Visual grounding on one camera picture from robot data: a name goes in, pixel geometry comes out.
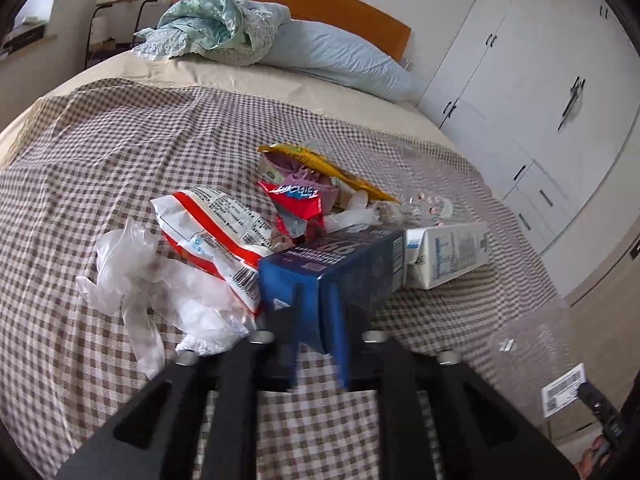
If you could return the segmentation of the right hand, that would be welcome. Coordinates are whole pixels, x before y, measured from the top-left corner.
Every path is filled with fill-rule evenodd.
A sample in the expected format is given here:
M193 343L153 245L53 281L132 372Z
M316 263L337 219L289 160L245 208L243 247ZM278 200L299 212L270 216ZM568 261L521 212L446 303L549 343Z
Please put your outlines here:
M611 456L612 446L603 434L597 436L590 447L582 453L582 458L576 465L579 478L582 480L593 479L604 471L604 465Z

